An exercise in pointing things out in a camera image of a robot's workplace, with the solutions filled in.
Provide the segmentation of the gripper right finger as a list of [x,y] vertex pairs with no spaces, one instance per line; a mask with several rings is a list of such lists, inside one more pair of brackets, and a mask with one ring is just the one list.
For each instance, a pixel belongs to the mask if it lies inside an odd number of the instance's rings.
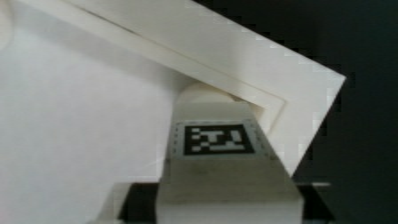
[[304,197],[302,224],[334,224],[334,214],[321,197],[328,183],[298,183],[296,188]]

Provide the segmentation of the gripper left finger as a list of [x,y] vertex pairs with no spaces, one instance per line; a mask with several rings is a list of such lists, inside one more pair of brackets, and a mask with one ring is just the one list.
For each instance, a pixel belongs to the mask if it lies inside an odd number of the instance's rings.
[[156,182],[117,183],[87,224],[156,224]]

